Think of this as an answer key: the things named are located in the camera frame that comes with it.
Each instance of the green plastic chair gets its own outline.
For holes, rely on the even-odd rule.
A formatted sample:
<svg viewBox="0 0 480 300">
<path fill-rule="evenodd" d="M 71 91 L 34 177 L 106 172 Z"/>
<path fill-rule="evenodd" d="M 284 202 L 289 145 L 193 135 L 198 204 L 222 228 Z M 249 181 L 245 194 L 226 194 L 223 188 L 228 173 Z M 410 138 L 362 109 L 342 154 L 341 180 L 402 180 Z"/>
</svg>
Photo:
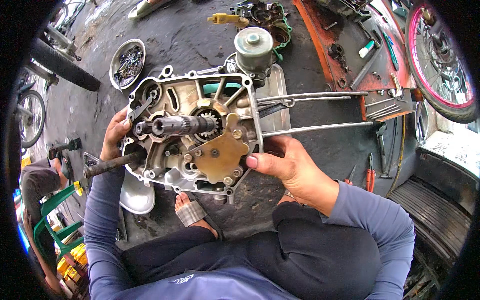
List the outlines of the green plastic chair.
<svg viewBox="0 0 480 300">
<path fill-rule="evenodd" d="M 46 256 L 46 253 L 42 247 L 42 244 L 40 243 L 40 234 L 43 230 L 45 230 L 45 228 L 48 230 L 48 232 L 50 233 L 50 235 L 52 236 L 52 238 L 60 248 L 59 258 L 63 257 L 67 253 L 70 253 L 70 251 L 72 251 L 75 247 L 77 247 L 78 245 L 84 242 L 84 238 L 81 237 L 73 241 L 72 243 L 69 243 L 68 245 L 65 245 L 64 243 L 62 243 L 62 240 L 64 238 L 74 233 L 78 228 L 80 228 L 83 225 L 82 221 L 75 222 L 70 226 L 61 229 L 58 232 L 53 231 L 52 227 L 47 221 L 47 215 L 51 213 L 57 206 L 59 206 L 60 203 L 65 201 L 68 197 L 70 197 L 73 193 L 75 193 L 79 189 L 81 190 L 80 183 L 77 181 L 71 186 L 64 189 L 63 191 L 52 196 L 45 203 L 42 204 L 42 209 L 41 209 L 42 220 L 38 222 L 38 224 L 35 226 L 33 231 L 33 236 L 34 236 L 34 240 L 37 248 L 40 250 L 40 252 L 44 257 Z"/>
</svg>

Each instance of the tire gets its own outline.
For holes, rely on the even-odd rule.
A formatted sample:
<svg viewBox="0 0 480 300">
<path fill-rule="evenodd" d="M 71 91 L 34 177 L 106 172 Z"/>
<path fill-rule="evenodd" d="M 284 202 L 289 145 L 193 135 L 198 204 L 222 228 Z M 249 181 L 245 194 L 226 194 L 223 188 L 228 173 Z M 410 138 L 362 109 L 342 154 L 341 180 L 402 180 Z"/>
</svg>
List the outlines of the tire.
<svg viewBox="0 0 480 300">
<path fill-rule="evenodd" d="M 40 128 L 38 129 L 38 132 L 36 133 L 35 137 L 31 141 L 24 142 L 22 141 L 22 148 L 23 149 L 28 149 L 33 147 L 42 135 L 43 132 L 43 127 L 45 126 L 45 119 L 46 119 L 46 112 L 45 112 L 45 103 L 43 102 L 42 96 L 37 92 L 30 90 L 28 92 L 22 93 L 20 99 L 18 100 L 18 103 L 22 103 L 25 98 L 27 98 L 29 95 L 34 95 L 40 102 L 40 107 L 42 108 L 42 121 L 40 123 Z"/>
<path fill-rule="evenodd" d="M 73 64 L 39 38 L 33 41 L 30 56 L 45 68 L 79 87 L 92 92 L 96 92 L 100 88 L 98 79 Z"/>
<path fill-rule="evenodd" d="M 410 24 L 412 22 L 415 12 L 424 5 L 425 4 L 423 1 L 418 1 L 417 3 L 415 3 L 415 5 L 413 5 L 410 12 L 408 13 L 407 25 L 405 26 L 405 47 L 407 49 L 408 63 L 410 64 L 410 69 L 412 71 L 413 78 L 415 79 L 417 86 L 422 92 L 425 99 L 427 99 L 428 103 L 430 103 L 433 109 L 435 109 L 439 114 L 441 114 L 442 116 L 444 116 L 445 118 L 449 119 L 452 122 L 463 123 L 463 124 L 472 123 L 476 121 L 478 117 L 477 101 L 475 97 L 472 103 L 467 107 L 464 107 L 464 108 L 450 107 L 440 102 L 434 95 L 428 92 L 428 90 L 425 88 L 425 86 L 423 85 L 420 79 L 420 75 L 418 74 L 418 71 L 415 68 L 415 63 L 413 61 L 413 54 L 410 51 L 410 43 L 411 43 L 409 38 Z"/>
</svg>

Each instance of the person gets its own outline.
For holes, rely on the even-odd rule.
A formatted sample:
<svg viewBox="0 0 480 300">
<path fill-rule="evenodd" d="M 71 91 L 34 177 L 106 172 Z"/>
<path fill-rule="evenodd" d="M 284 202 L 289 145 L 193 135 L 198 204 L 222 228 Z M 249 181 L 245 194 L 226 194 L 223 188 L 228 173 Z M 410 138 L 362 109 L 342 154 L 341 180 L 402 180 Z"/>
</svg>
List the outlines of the person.
<svg viewBox="0 0 480 300">
<path fill-rule="evenodd" d="M 107 128 L 104 161 L 120 156 L 126 113 Z M 241 240 L 218 240 L 207 218 L 182 219 L 194 201 L 180 193 L 175 210 L 189 227 L 123 252 L 115 231 L 125 170 L 96 176 L 84 223 L 92 299 L 401 299 L 415 239 L 405 210 L 330 179 L 293 138 L 265 147 L 284 155 L 252 154 L 247 165 L 289 194 L 272 213 L 276 231 Z"/>
<path fill-rule="evenodd" d="M 56 157 L 53 160 L 53 166 L 48 158 L 41 159 L 28 166 L 25 166 L 20 175 L 22 184 L 22 201 L 26 211 L 31 216 L 33 228 L 42 219 L 40 200 L 48 194 L 62 190 L 67 185 L 70 174 L 66 168 L 66 158 L 63 157 L 64 163 L 61 163 L 62 157 Z M 43 230 L 39 237 L 42 248 L 45 250 L 46 256 L 43 258 L 50 270 L 56 274 L 57 272 L 57 255 L 55 253 L 55 245 L 53 238 L 47 230 Z"/>
</svg>

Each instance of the man's right hand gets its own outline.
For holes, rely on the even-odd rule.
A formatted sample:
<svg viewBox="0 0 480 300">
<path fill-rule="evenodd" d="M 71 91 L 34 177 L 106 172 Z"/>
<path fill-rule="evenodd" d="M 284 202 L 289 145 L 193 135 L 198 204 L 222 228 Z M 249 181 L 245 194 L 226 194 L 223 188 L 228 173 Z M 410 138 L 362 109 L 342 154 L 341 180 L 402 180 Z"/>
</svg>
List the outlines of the man's right hand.
<svg viewBox="0 0 480 300">
<path fill-rule="evenodd" d="M 330 216 L 338 197 L 338 183 L 315 165 L 296 139 L 287 136 L 272 137 L 265 141 L 265 150 L 269 149 L 280 150 L 285 157 L 254 153 L 247 157 L 247 166 L 279 178 L 297 202 Z"/>
</svg>

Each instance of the man's left hand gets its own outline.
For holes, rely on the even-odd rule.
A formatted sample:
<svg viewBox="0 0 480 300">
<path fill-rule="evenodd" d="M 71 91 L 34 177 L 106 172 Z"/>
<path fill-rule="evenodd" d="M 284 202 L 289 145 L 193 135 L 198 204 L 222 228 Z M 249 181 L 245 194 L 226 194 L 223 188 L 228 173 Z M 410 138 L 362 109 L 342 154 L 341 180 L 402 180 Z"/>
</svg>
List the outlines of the man's left hand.
<svg viewBox="0 0 480 300">
<path fill-rule="evenodd" d="M 121 156 L 117 143 L 127 134 L 130 128 L 132 128 L 132 121 L 126 119 L 127 109 L 128 107 L 125 107 L 113 116 L 112 121 L 110 121 L 108 125 L 105 139 L 103 140 L 102 154 L 100 154 L 100 159 L 103 161 Z"/>
</svg>

